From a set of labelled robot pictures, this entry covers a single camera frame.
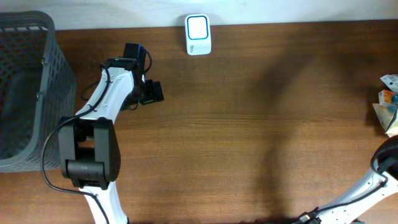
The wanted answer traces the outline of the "small orange box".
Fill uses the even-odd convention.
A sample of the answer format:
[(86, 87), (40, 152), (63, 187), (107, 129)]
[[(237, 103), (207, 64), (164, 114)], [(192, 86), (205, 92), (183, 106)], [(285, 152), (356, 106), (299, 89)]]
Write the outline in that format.
[(379, 105), (388, 107), (392, 104), (392, 97), (395, 95), (393, 91), (382, 90), (378, 93)]

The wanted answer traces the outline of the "beige paper pouch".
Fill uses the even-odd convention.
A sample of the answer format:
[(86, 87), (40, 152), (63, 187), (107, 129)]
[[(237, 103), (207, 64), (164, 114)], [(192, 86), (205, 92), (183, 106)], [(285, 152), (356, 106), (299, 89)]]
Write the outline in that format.
[(376, 112), (377, 118), (378, 118), (383, 130), (385, 130), (385, 132), (386, 132), (386, 129), (392, 120), (393, 113), (390, 113), (388, 111), (387, 107), (381, 106), (378, 103), (373, 103), (373, 108)]

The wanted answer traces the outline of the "clear blister pack white card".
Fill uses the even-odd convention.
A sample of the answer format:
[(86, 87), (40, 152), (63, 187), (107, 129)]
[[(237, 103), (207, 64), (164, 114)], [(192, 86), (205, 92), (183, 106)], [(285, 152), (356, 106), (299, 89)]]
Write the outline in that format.
[(393, 92), (398, 92), (398, 75), (387, 74), (380, 78), (380, 80)]

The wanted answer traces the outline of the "yellow snack bag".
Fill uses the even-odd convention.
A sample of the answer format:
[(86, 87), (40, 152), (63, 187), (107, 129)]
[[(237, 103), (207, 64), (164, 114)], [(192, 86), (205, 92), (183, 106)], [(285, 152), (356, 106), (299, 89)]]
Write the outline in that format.
[(398, 135), (398, 117), (397, 111), (394, 112), (391, 122), (389, 123), (386, 132), (389, 138)]

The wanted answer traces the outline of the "teal mouthwash bottle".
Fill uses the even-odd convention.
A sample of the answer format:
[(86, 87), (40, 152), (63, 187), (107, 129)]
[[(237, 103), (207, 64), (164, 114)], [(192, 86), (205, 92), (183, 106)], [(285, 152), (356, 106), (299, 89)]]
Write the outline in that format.
[(397, 93), (391, 97), (391, 103), (388, 104), (387, 109), (390, 113), (395, 113), (398, 109), (398, 95)]

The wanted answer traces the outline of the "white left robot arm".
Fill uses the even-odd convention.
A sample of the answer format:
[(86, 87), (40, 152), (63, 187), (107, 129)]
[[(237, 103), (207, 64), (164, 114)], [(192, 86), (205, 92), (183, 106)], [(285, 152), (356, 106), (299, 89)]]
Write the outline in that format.
[(101, 67), (101, 79), (86, 105), (63, 118), (58, 131), (60, 168), (86, 198), (96, 223), (129, 223), (118, 195), (116, 179), (121, 153), (114, 128), (121, 111), (136, 110), (164, 100), (160, 82), (146, 79), (150, 53), (127, 43), (123, 55)]

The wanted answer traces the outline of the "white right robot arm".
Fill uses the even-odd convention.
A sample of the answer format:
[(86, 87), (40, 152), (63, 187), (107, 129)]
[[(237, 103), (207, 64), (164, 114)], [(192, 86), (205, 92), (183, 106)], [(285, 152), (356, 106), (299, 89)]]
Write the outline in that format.
[(387, 139), (376, 150), (370, 168), (362, 179), (334, 201), (305, 212), (297, 223), (349, 224), (386, 197), (397, 193), (397, 136)]

